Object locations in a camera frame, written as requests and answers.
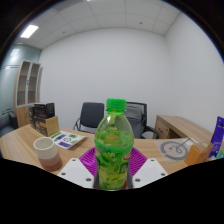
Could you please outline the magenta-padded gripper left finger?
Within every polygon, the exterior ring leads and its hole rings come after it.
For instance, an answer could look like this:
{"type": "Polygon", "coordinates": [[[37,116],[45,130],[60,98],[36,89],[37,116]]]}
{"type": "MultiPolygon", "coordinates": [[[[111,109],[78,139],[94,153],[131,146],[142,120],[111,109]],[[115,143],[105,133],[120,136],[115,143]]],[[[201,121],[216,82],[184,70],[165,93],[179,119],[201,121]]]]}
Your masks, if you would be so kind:
{"type": "Polygon", "coordinates": [[[97,188],[98,174],[95,149],[89,149],[80,158],[71,158],[58,176],[84,188],[97,188]]]}

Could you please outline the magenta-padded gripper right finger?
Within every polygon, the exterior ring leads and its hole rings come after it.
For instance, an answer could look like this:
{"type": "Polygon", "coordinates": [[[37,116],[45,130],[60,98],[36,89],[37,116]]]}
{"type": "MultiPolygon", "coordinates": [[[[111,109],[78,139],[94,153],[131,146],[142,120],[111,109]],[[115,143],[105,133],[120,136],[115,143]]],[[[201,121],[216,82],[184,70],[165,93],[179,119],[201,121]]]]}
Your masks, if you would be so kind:
{"type": "Polygon", "coordinates": [[[128,189],[141,188],[167,175],[155,158],[147,158],[136,148],[132,149],[127,174],[128,189]]]}

